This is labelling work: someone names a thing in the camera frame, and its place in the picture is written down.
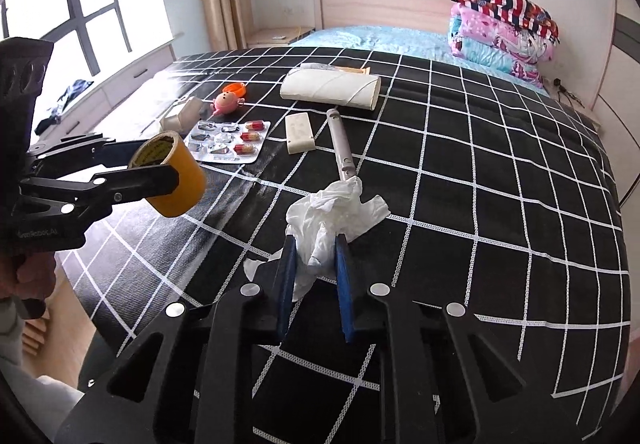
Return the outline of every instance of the crumpled white tissue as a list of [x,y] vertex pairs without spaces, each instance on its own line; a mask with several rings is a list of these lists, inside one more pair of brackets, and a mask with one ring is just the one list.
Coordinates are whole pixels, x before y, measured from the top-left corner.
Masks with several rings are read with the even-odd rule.
[[[389,207],[380,195],[364,204],[360,202],[362,181],[351,177],[329,184],[326,189],[312,193],[290,205],[287,210],[286,234],[296,239],[298,269],[293,289],[293,301],[311,289],[317,276],[335,277],[335,237],[344,233],[347,242],[369,231],[389,214]],[[282,250],[270,260],[280,257]],[[252,280],[262,262],[245,260],[244,273]]]

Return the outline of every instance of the red and yellow capsule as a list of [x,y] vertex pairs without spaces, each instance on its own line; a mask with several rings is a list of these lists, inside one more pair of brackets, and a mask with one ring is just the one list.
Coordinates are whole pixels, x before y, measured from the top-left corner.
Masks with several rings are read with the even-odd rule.
[[236,144],[234,146],[234,151],[238,155],[251,155],[252,153],[255,153],[255,147],[251,144]]
[[244,127],[248,130],[254,130],[256,132],[261,132],[264,130],[264,121],[262,120],[252,120],[250,122],[246,122]]
[[260,134],[258,134],[258,132],[242,132],[242,134],[240,134],[240,138],[245,142],[251,140],[260,140]]

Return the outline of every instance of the pink toy figurine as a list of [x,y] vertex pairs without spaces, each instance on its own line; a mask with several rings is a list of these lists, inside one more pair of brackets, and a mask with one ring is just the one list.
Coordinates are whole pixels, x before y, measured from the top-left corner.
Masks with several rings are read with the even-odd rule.
[[222,116],[234,112],[238,106],[244,104],[244,98],[239,98],[233,92],[222,92],[211,105],[214,116]]

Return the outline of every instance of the wooden floor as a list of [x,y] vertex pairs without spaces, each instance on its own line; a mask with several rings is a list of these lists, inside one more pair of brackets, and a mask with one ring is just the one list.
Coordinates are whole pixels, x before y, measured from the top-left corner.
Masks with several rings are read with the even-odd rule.
[[77,388],[78,373],[95,328],[60,266],[56,275],[56,290],[47,300],[50,319],[45,343],[37,356],[23,353],[24,369],[34,377],[53,377]]

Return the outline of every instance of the white paper roll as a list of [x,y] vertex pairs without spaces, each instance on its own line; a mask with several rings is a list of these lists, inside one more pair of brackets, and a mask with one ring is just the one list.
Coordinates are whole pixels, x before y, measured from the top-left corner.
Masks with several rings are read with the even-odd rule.
[[292,71],[280,87],[283,99],[354,106],[366,110],[376,107],[379,93],[379,76],[318,69]]

